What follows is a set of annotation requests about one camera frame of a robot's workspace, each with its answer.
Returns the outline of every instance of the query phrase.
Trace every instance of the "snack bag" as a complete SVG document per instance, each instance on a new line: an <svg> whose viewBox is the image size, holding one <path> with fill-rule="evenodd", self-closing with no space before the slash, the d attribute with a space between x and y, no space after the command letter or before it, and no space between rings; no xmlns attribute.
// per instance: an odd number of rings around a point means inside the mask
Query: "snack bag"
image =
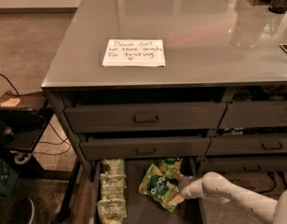
<svg viewBox="0 0 287 224"><path fill-rule="evenodd" d="M125 161L122 159L102 160L103 172L106 175L124 175Z"/></svg>
<svg viewBox="0 0 287 224"><path fill-rule="evenodd" d="M126 201L123 199L100 200L97 202L101 224L122 224L126 217Z"/></svg>
<svg viewBox="0 0 287 224"><path fill-rule="evenodd" d="M160 202L163 208L170 212L174 210L178 203L184 200L179 194L177 186L171 184L155 164L152 164L146 172L138 191L142 195L153 197L155 201Z"/></svg>
<svg viewBox="0 0 287 224"><path fill-rule="evenodd" d="M180 180L183 176L180 173L182 158L165 158L160 159L158 168L168 179Z"/></svg>
<svg viewBox="0 0 287 224"><path fill-rule="evenodd" d="M100 175L101 199L124 198L125 175Z"/></svg>

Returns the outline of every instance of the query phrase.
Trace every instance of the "drawer front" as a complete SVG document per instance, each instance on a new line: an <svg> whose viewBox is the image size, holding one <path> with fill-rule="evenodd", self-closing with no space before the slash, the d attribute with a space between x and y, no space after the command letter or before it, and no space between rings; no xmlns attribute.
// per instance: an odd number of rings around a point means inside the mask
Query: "drawer front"
<svg viewBox="0 0 287 224"><path fill-rule="evenodd" d="M206 155L287 153L287 134L212 138Z"/></svg>
<svg viewBox="0 0 287 224"><path fill-rule="evenodd" d="M75 133L217 128L225 104L93 105L67 108Z"/></svg>
<svg viewBox="0 0 287 224"><path fill-rule="evenodd" d="M287 172L287 157L207 159L198 172Z"/></svg>
<svg viewBox="0 0 287 224"><path fill-rule="evenodd" d="M220 129L287 126L287 101L228 104Z"/></svg>
<svg viewBox="0 0 287 224"><path fill-rule="evenodd" d="M209 143L197 137L91 139L81 149L87 160L140 159L204 155Z"/></svg>

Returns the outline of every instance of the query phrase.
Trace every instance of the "green snack bag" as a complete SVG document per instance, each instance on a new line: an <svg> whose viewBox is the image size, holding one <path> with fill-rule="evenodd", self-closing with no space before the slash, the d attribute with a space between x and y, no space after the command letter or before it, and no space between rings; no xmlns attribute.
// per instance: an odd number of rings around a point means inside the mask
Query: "green snack bag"
<svg viewBox="0 0 287 224"><path fill-rule="evenodd" d="M122 224L126 214L126 201L123 199L100 200L97 202L101 224Z"/></svg>
<svg viewBox="0 0 287 224"><path fill-rule="evenodd" d="M160 202L163 208L170 212L175 209L178 203L184 200L179 194L177 186L171 184L155 164L152 164L146 172L138 191L142 195L153 197L155 201Z"/></svg>
<svg viewBox="0 0 287 224"><path fill-rule="evenodd" d="M165 158L159 160L158 168L168 179L180 180L183 176L180 173L182 158Z"/></svg>
<svg viewBox="0 0 287 224"><path fill-rule="evenodd" d="M124 198L125 175L100 175L101 199Z"/></svg>
<svg viewBox="0 0 287 224"><path fill-rule="evenodd" d="M124 175L125 161L122 159L102 160L103 172L106 175Z"/></svg>

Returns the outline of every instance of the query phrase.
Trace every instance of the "drawer handle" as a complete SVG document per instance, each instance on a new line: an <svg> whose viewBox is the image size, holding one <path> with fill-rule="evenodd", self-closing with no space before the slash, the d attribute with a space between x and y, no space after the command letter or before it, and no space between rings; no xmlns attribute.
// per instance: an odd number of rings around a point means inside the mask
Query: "drawer handle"
<svg viewBox="0 0 287 224"><path fill-rule="evenodd" d="M264 150L277 150L277 149L283 149L283 145L281 142L278 142L279 146L278 147L266 147L263 143L262 143L262 147Z"/></svg>
<svg viewBox="0 0 287 224"><path fill-rule="evenodd" d="M151 150L148 151L140 151L138 148L135 148L135 152L137 155L151 155L156 153L156 148L153 147Z"/></svg>
<svg viewBox="0 0 287 224"><path fill-rule="evenodd" d="M262 169L261 169L261 166L260 165L258 165L257 164L257 168L252 168L252 169L248 169L248 168L246 168L245 167L245 165L243 164L243 169L244 169L244 171L245 172L259 172L259 171L261 171Z"/></svg>
<svg viewBox="0 0 287 224"><path fill-rule="evenodd" d="M137 124L153 124L153 123L157 123L159 121L159 117L158 115L154 115L152 118L150 119L147 119L144 117L144 115L138 115L138 116L134 116L133 117L133 121L134 123L137 123Z"/></svg>

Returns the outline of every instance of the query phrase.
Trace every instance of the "drawer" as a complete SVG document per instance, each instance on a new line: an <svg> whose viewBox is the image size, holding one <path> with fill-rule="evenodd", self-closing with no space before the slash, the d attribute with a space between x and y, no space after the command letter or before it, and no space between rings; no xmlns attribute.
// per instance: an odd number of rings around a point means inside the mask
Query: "drawer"
<svg viewBox="0 0 287 224"><path fill-rule="evenodd" d="M157 160L127 160L126 165L126 185L125 199L127 217L124 218L124 223L166 223L166 224L202 224L205 223L203 215L202 203L198 199L185 200L180 203L177 208L171 213L165 209L152 197L141 195L138 193L138 187L144 178L144 175L149 166ZM98 224L99 216L96 203L100 200L99 197L99 177L101 172L101 164L97 165L95 175L95 187L93 191L93 215L90 218L91 224ZM185 167L184 175L192 175L190 167Z"/></svg>
<svg viewBox="0 0 287 224"><path fill-rule="evenodd" d="M228 104L220 129L287 126L287 101Z"/></svg>
<svg viewBox="0 0 287 224"><path fill-rule="evenodd" d="M161 138L119 138L94 139L81 143L87 160L105 158L154 158L171 156L204 155L210 138L161 137Z"/></svg>
<svg viewBox="0 0 287 224"><path fill-rule="evenodd" d="M214 137L206 155L268 153L287 153L287 134Z"/></svg>
<svg viewBox="0 0 287 224"><path fill-rule="evenodd" d="M75 133L217 128L225 104L85 105L65 109Z"/></svg>
<svg viewBox="0 0 287 224"><path fill-rule="evenodd" d="M209 158L201 161L198 172L287 172L285 157Z"/></svg>

